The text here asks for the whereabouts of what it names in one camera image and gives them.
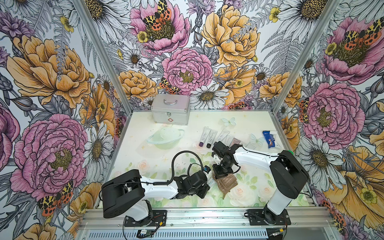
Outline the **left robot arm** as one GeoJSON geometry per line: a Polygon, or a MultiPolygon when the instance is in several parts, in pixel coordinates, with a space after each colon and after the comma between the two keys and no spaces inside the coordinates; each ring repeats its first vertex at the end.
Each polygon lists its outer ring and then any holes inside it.
{"type": "Polygon", "coordinates": [[[210,186],[204,171],[171,180],[151,179],[130,170],[102,185],[103,217],[111,219],[122,214],[141,221],[152,213],[149,199],[179,200],[196,195],[203,199],[210,186]]]}

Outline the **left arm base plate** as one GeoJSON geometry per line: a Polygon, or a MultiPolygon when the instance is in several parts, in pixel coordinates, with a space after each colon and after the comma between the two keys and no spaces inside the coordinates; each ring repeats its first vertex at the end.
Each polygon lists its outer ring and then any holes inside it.
{"type": "Polygon", "coordinates": [[[124,220],[124,227],[163,227],[166,225],[167,210],[153,210],[146,218],[136,221],[131,217],[124,220]]]}

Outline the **metallic pink toothpaste tube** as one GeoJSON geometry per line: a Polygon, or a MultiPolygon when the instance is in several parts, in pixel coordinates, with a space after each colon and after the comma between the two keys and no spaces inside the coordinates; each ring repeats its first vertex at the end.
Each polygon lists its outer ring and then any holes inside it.
{"type": "Polygon", "coordinates": [[[232,142],[231,142],[231,146],[233,145],[240,145],[241,144],[241,141],[237,138],[233,138],[232,142]]]}

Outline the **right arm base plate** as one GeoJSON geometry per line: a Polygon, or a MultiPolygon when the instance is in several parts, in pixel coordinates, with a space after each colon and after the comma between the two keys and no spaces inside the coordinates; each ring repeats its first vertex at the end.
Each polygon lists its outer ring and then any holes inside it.
{"type": "Polygon", "coordinates": [[[292,224],[287,210],[276,215],[267,209],[249,209],[244,213],[244,217],[249,220],[251,226],[289,226],[292,224]]]}

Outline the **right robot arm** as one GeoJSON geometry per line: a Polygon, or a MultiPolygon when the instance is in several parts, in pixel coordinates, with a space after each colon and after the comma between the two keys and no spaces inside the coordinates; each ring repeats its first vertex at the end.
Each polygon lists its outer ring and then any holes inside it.
{"type": "Polygon", "coordinates": [[[233,166],[242,165],[255,166],[259,169],[269,171],[275,181],[277,190],[262,210],[258,217],[247,212],[248,218],[253,218],[265,225],[281,225],[285,215],[286,207],[292,200],[296,199],[309,180],[309,173],[299,163],[294,154],[283,150],[280,153],[264,153],[256,150],[249,150],[243,145],[234,144],[231,147],[222,142],[213,145],[213,155],[221,161],[213,165],[213,172],[216,179],[234,175],[233,166]]]}

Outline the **pink cap toothpaste tube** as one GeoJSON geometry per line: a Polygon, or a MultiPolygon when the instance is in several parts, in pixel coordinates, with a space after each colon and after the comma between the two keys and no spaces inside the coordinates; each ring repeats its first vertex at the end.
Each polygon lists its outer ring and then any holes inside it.
{"type": "Polygon", "coordinates": [[[224,141],[224,144],[226,145],[226,146],[231,146],[231,144],[232,144],[232,141],[233,141],[233,139],[234,139],[234,136],[232,136],[232,135],[227,135],[227,137],[226,137],[226,139],[225,139],[225,141],[224,141]]]}

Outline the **dark green cap toothpaste tube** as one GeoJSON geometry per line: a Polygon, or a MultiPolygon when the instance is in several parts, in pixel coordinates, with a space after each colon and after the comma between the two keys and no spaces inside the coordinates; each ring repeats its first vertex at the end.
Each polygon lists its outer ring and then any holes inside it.
{"type": "Polygon", "coordinates": [[[212,188],[212,187],[215,186],[217,183],[216,183],[216,181],[215,181],[213,178],[210,178],[210,179],[208,179],[207,184],[208,184],[209,187],[212,188]]]}

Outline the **purple cap toothpaste tube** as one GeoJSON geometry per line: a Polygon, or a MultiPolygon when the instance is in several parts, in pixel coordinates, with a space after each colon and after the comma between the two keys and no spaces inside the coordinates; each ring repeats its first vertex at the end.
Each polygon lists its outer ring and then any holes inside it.
{"type": "Polygon", "coordinates": [[[207,137],[209,136],[210,131],[211,131],[211,129],[209,127],[204,127],[202,136],[201,136],[200,141],[199,141],[200,147],[204,146],[204,143],[205,143],[207,137]]]}
{"type": "Polygon", "coordinates": [[[227,137],[227,135],[230,133],[229,130],[227,129],[223,129],[221,131],[221,133],[219,134],[218,138],[217,138],[217,142],[222,142],[223,140],[225,140],[225,138],[227,137]]]}

